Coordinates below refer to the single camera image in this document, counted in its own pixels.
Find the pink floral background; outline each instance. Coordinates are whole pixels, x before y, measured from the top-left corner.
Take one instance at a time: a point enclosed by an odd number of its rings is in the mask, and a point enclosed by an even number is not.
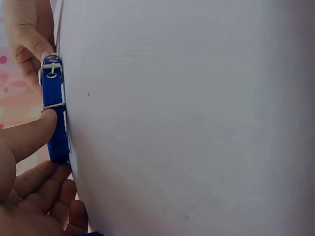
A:
[[[51,0],[55,9],[57,0]],[[0,0],[0,129],[35,120],[40,115],[42,99],[23,81],[10,59],[3,21],[3,0]],[[47,148],[17,166],[17,174],[48,158]]]

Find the white fabric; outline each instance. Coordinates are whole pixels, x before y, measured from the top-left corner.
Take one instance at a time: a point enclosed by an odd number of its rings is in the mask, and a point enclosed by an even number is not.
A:
[[[92,227],[314,235],[314,8],[64,1],[71,164]]]

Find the blue nylon strap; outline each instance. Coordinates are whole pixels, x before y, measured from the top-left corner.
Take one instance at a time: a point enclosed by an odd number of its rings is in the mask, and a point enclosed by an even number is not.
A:
[[[51,72],[53,64],[62,65],[62,60],[59,56],[54,55],[54,58],[46,58],[42,62],[42,67],[39,72],[41,85],[43,88],[43,103],[44,109],[48,106],[53,106],[63,102],[62,97],[62,83],[63,71],[61,68],[54,68],[56,77],[53,78]],[[64,111],[65,106],[57,106],[53,108],[58,116],[57,126],[55,133],[48,143],[48,151],[52,162],[57,164],[66,163],[69,161],[69,147],[67,133],[64,124]]]

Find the metal buckle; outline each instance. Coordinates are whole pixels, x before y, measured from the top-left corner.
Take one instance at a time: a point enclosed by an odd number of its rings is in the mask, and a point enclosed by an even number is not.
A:
[[[44,111],[46,111],[46,110],[48,110],[48,109],[56,108],[56,107],[65,107],[65,103],[58,103],[58,104],[54,104],[54,105],[42,107],[42,108],[40,109],[40,112],[43,113]]]
[[[56,63],[57,60],[54,59],[54,58],[51,58],[51,59],[49,59],[49,60],[50,60],[50,62],[52,62],[52,63],[51,63],[51,64],[45,64],[45,65],[44,65],[44,62],[45,62],[49,57],[57,57],[57,58],[60,60],[60,62],[62,62],[61,58],[60,58],[59,55],[56,54],[56,53],[48,54],[48,55],[44,58],[44,60],[41,62],[40,69],[39,69],[39,71],[38,71],[38,80],[39,80],[39,84],[40,84],[41,86],[42,86],[42,79],[43,79],[43,78],[42,78],[42,76],[43,76],[43,70],[47,70],[47,69],[51,70],[51,72],[50,72],[51,76],[47,75],[47,77],[48,77],[49,79],[54,79],[54,78],[56,78],[57,74],[55,73],[55,69],[57,69],[57,68],[60,69],[60,71],[61,71],[61,84],[63,83],[63,65],[62,65],[62,63]],[[50,106],[42,107],[42,108],[40,109],[40,112],[43,113],[43,112],[46,111],[47,109],[56,108],[56,107],[65,107],[65,103],[58,103],[58,104],[53,104],[53,105],[50,105]]]
[[[51,64],[45,64],[44,65],[44,62],[47,60],[47,58],[49,57],[57,57],[60,61],[61,58],[59,57],[59,55],[57,53],[51,53],[51,54],[48,54],[44,60],[41,62],[41,65],[40,65],[40,69],[38,71],[38,81],[39,81],[39,84],[42,86],[42,76],[43,76],[43,70],[47,70],[47,69],[50,69],[51,70],[51,75],[54,75],[55,74],[55,69],[58,68],[60,69],[61,71],[61,84],[63,83],[63,65],[61,63],[56,63],[57,60],[55,60],[54,58],[51,58],[50,61],[52,61]],[[54,79],[56,76],[48,76],[49,79]]]

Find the strap hole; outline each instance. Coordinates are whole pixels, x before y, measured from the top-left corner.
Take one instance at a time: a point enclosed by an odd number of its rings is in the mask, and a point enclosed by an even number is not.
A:
[[[56,76],[57,76],[56,73],[49,73],[49,74],[47,75],[47,78],[53,79],[53,78],[55,78]]]

